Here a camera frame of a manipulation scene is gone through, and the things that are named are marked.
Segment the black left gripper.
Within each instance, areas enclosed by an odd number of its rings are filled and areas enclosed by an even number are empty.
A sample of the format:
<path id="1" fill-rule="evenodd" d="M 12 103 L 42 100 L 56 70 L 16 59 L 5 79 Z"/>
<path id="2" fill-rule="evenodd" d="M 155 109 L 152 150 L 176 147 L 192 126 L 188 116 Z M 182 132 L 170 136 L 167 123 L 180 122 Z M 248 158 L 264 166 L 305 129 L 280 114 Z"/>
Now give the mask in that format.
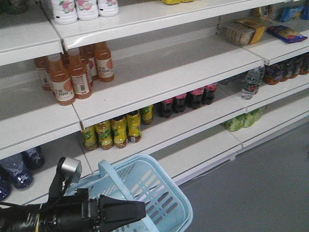
<path id="1" fill-rule="evenodd" d="M 99 228 L 117 229 L 146 217 L 145 203 L 114 199 L 105 195 L 99 198 Z M 63 197 L 52 209 L 41 213 L 41 232 L 92 232 L 98 219 L 98 201 L 89 199 L 86 188 L 74 195 Z"/>

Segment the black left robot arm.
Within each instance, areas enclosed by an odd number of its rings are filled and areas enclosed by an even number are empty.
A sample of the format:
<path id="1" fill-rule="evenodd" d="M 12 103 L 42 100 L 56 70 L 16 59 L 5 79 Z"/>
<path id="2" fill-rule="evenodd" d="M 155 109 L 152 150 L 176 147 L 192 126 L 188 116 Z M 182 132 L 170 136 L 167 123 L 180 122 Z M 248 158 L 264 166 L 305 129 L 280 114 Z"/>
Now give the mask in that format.
<path id="1" fill-rule="evenodd" d="M 90 199 L 79 188 L 53 208 L 27 205 L 0 211 L 2 232 L 111 232 L 146 217 L 145 203 L 118 200 L 105 195 Z"/>

